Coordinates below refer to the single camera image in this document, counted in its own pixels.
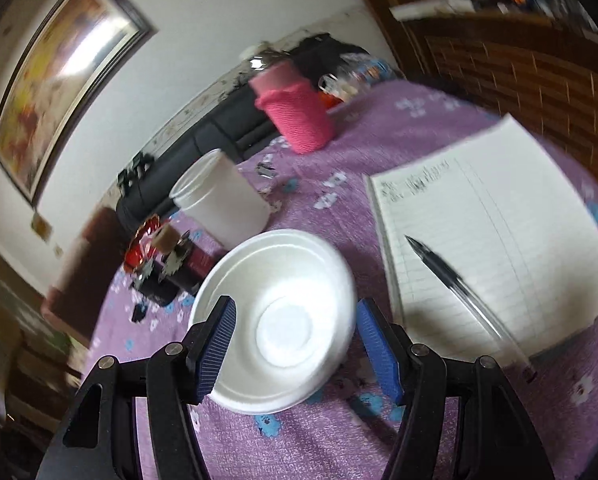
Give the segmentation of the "small white paper bowl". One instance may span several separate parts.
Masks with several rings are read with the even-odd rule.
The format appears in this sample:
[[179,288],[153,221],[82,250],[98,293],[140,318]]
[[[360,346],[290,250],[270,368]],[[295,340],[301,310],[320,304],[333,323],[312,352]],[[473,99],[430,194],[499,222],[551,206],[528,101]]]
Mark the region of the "small white paper bowl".
[[188,322],[222,296],[236,326],[211,400],[234,413],[274,414],[307,400],[345,361],[355,327],[352,272],[322,237],[281,229],[228,252],[197,292]]

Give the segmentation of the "black metal device left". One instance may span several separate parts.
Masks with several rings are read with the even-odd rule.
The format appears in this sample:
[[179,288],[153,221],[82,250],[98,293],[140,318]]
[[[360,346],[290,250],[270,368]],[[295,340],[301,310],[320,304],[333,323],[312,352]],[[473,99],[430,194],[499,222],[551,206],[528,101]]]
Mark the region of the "black metal device left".
[[130,284],[134,304],[132,323],[142,322],[150,304],[165,308],[179,296],[179,286],[169,278],[162,278],[161,274],[162,265],[155,258],[145,260],[133,271]]

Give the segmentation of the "black bottle with cork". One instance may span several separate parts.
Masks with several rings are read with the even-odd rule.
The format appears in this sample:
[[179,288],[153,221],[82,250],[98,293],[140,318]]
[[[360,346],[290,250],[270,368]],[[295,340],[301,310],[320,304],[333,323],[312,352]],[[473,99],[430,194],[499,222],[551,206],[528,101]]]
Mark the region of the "black bottle with cork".
[[157,229],[151,246],[160,256],[159,281],[196,296],[215,266],[215,259],[191,239],[191,232],[180,233],[170,223],[164,224]]

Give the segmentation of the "black ballpoint pen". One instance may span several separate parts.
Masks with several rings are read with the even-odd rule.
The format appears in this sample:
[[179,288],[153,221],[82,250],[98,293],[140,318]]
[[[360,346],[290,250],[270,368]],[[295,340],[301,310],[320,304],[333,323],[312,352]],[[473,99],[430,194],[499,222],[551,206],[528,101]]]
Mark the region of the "black ballpoint pen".
[[456,297],[464,308],[473,315],[473,318],[482,328],[497,341],[502,351],[513,359],[513,362],[520,369],[520,373],[527,384],[531,384],[537,377],[537,371],[531,364],[528,356],[523,352],[520,345],[505,325],[497,318],[491,309],[485,304],[473,289],[468,286],[462,276],[445,262],[436,252],[427,245],[406,235],[405,240],[409,243],[415,255],[427,266],[433,275],[447,287],[452,295]]

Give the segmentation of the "far red glass dish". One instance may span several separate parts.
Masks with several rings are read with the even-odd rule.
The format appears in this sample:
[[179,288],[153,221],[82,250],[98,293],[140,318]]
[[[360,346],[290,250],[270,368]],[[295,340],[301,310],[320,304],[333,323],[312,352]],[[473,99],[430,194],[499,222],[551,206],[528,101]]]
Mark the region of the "far red glass dish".
[[123,258],[123,270],[134,273],[146,260],[156,255],[156,249],[151,247],[151,237],[161,228],[161,220],[153,214],[137,229]]

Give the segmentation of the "white lined notebook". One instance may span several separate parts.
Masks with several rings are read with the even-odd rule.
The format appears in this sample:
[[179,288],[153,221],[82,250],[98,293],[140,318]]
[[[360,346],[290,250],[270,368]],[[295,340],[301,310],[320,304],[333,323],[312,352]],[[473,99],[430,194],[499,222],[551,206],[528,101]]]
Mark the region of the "white lined notebook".
[[416,342],[470,361],[510,358],[415,255],[458,272],[533,356],[598,316],[598,225],[546,150],[513,118],[366,181],[391,312]]

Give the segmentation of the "white plastic jar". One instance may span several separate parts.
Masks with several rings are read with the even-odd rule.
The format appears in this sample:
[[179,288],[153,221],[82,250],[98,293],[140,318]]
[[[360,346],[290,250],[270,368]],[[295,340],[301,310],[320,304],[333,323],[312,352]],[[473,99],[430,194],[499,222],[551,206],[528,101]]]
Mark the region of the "white plastic jar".
[[269,203],[218,148],[185,170],[169,196],[227,250],[262,233],[271,216]]

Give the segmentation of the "black leather sofa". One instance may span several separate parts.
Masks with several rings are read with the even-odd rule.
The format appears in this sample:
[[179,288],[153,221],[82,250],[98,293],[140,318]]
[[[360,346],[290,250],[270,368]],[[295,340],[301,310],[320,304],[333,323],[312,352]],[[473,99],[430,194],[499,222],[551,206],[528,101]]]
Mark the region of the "black leather sofa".
[[327,32],[305,38],[289,51],[260,44],[246,53],[246,71],[226,98],[186,128],[163,154],[139,153],[131,168],[119,174],[121,198],[116,203],[116,216],[126,234],[133,235],[153,214],[165,218],[177,209],[169,196],[171,188],[204,154],[218,148],[233,162],[244,162],[281,136],[267,114],[256,107],[256,95],[249,84],[253,75],[273,63],[290,60],[320,96],[320,79],[334,75],[354,58],[365,60],[367,51]]

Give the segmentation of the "pink sleeved thermos bottle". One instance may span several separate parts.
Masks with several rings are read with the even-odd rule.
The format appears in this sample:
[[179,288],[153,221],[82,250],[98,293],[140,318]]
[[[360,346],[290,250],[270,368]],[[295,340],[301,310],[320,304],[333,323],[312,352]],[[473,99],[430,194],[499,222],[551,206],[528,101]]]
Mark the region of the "pink sleeved thermos bottle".
[[319,95],[290,60],[261,70],[249,84],[256,107],[267,114],[295,153],[316,152],[334,139],[333,123]]

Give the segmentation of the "framed horse painting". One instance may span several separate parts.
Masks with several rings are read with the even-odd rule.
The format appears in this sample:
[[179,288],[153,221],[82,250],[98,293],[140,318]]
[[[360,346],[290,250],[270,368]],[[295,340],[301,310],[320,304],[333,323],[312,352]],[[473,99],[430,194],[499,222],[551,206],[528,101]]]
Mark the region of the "framed horse painting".
[[0,99],[0,166],[34,207],[82,115],[155,32],[130,0],[57,0]]

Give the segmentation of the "wooden sideboard with clutter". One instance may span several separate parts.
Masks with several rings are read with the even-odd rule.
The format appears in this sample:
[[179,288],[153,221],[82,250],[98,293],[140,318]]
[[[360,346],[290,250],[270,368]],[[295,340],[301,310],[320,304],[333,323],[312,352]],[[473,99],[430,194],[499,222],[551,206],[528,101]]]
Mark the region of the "wooden sideboard with clutter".
[[492,11],[400,22],[416,0],[364,0],[404,75],[511,114],[598,180],[598,44],[566,24]]

